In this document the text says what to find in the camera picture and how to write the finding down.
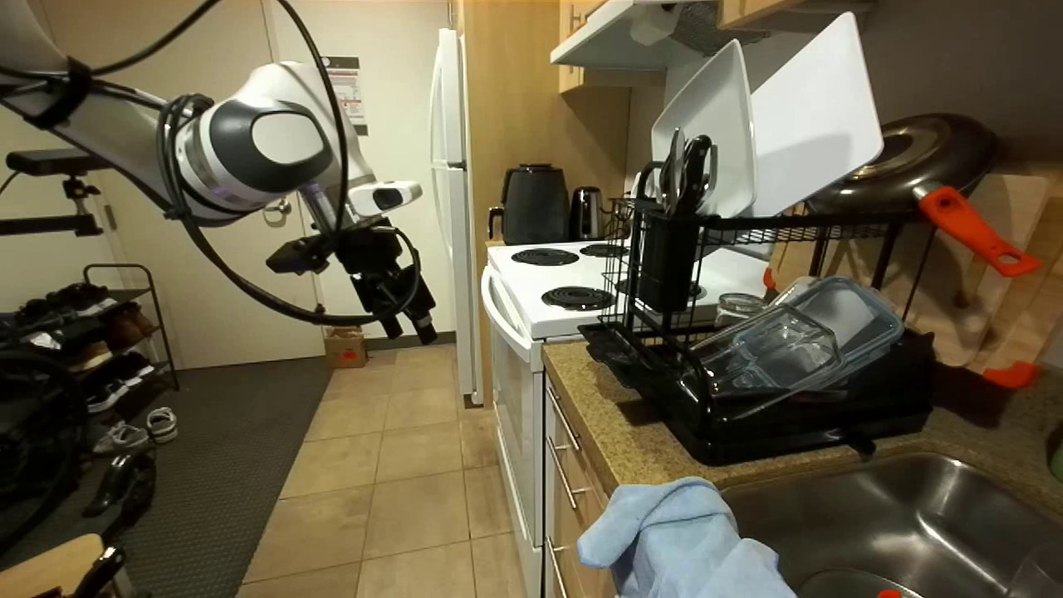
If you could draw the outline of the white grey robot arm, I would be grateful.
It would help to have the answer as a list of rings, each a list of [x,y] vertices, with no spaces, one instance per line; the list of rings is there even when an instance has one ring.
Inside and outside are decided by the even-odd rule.
[[[31,0],[0,0],[0,104],[31,125],[61,136],[139,187],[195,249],[259,306],[311,325],[380,323],[389,337],[410,319],[419,343],[438,337],[434,299],[421,280],[413,239],[389,211],[421,196],[413,178],[380,178],[359,149],[359,133],[339,107],[305,21],[288,0],[275,0],[300,31],[310,58],[257,67],[227,96],[152,94],[114,84],[182,36],[218,0],[202,0],[146,48],[105,67],[86,67],[65,54],[36,21]],[[355,285],[361,315],[300,307],[244,280],[205,239],[205,226],[228,226],[268,203],[300,192],[317,233],[279,245],[273,272],[324,272],[339,260]]]

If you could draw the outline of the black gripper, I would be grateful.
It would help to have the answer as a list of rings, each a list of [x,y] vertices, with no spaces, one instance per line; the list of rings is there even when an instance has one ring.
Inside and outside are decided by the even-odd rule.
[[[267,264],[273,272],[304,274],[324,272],[330,261],[339,261],[350,272],[359,303],[372,315],[380,315],[380,325],[389,337],[402,336],[394,315],[406,311],[414,325],[419,343],[433,344],[438,337],[434,323],[430,315],[433,291],[413,264],[399,261],[399,254],[399,233],[389,223],[381,223],[283,243],[267,260]]]

